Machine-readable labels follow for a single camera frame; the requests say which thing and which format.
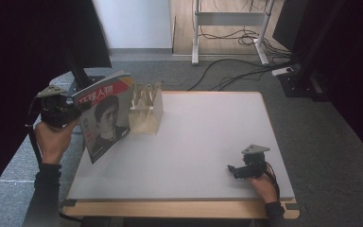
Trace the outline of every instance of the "white table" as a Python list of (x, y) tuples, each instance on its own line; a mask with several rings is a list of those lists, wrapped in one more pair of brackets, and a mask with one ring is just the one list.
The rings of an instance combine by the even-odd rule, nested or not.
[(264, 218), (250, 184), (227, 168), (244, 165), (241, 150), (250, 144), (270, 148), (281, 201), (296, 203), (259, 93), (163, 92), (163, 99), (157, 135), (130, 134), (93, 165), (84, 152), (65, 214)]

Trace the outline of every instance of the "book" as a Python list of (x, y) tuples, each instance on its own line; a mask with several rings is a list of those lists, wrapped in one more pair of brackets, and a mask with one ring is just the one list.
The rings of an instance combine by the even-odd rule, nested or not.
[(72, 95), (76, 107), (91, 104), (79, 124), (92, 163), (130, 131), (131, 85), (130, 74), (122, 71)]

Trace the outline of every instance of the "power strip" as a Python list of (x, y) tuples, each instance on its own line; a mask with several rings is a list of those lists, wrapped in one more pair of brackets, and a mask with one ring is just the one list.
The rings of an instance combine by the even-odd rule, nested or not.
[(279, 75), (283, 75), (283, 74), (288, 74), (288, 73), (292, 73), (294, 72), (294, 70), (290, 67), (286, 67), (286, 68), (281, 68), (281, 69), (276, 69), (272, 71), (272, 76), (279, 76)]

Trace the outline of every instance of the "gray carpet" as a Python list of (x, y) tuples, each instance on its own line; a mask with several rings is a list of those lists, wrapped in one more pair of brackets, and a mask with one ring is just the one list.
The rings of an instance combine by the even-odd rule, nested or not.
[[(88, 69), (88, 75), (109, 75), (125, 70), (144, 83), (161, 81), (164, 90), (186, 90), (202, 76), (211, 61), (192, 66), (190, 61), (115, 61), (112, 69)], [(224, 77), (248, 73), (256, 67), (243, 62), (223, 61), (208, 70), (194, 90), (206, 91)], [(53, 80), (68, 87), (70, 74)], [(287, 98), (277, 78), (265, 73), (260, 80), (242, 79), (225, 91), (262, 93), (270, 122), (285, 161), (301, 216), (287, 226), (363, 226), (363, 144), (329, 102), (309, 98)], [(69, 190), (82, 152), (79, 129), (62, 160), (60, 199)], [(0, 226), (20, 226), (33, 192), (37, 172), (31, 145), (26, 139), (0, 179)], [(156, 220), (127, 219), (130, 226), (158, 226)], [(224, 226), (244, 223), (225, 222)], [(211, 226), (211, 222), (200, 222)], [(62, 226), (78, 226), (63, 220)]]

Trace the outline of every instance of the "black sleeve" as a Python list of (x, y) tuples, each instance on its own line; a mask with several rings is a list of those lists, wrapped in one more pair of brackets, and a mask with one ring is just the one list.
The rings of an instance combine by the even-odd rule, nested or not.
[(59, 226), (60, 165), (40, 164), (23, 226)]
[(279, 201), (265, 204), (265, 210), (269, 217), (270, 227), (285, 227), (285, 218), (283, 216), (285, 209)]

